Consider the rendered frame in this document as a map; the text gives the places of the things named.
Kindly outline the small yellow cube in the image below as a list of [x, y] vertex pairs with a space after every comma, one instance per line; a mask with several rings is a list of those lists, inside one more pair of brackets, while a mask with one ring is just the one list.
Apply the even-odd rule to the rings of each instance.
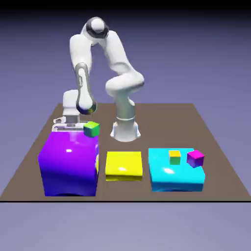
[[169, 150], [169, 164], [179, 165], [181, 161], [181, 154], [178, 150]]

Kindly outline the small green cube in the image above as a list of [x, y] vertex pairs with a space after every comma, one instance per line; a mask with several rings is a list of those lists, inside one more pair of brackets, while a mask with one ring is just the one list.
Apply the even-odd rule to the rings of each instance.
[[84, 135], [88, 137], [96, 137], [100, 134], [100, 124], [88, 121], [83, 125]]

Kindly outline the large purple box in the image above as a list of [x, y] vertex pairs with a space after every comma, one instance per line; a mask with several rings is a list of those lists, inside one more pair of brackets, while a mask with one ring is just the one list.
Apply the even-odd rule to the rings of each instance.
[[51, 132], [38, 162], [47, 197], [96, 195], [99, 173], [99, 138], [83, 131]]

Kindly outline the large cyan box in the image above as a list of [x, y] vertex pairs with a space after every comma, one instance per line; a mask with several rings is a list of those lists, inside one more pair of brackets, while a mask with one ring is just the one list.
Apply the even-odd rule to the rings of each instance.
[[[179, 165], [169, 164], [169, 150], [181, 154]], [[205, 181], [202, 167], [191, 167], [187, 153], [193, 148], [149, 148], [148, 163], [153, 192], [201, 192]]]

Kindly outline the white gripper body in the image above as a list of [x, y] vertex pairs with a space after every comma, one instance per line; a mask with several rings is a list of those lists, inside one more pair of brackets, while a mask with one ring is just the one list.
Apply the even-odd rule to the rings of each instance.
[[86, 123], [76, 123], [76, 124], [54, 124], [51, 131], [83, 131], [84, 125]]

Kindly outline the small magenta cube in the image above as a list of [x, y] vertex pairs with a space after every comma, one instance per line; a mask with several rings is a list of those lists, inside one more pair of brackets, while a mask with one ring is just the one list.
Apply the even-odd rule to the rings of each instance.
[[186, 162], [193, 168], [202, 167], [204, 163], [204, 154], [199, 150], [193, 150], [187, 153]]

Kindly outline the large yellow box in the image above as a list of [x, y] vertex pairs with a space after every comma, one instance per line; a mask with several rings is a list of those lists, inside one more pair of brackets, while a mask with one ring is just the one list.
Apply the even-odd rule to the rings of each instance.
[[108, 151], [105, 165], [106, 181], [141, 181], [143, 177], [140, 151]]

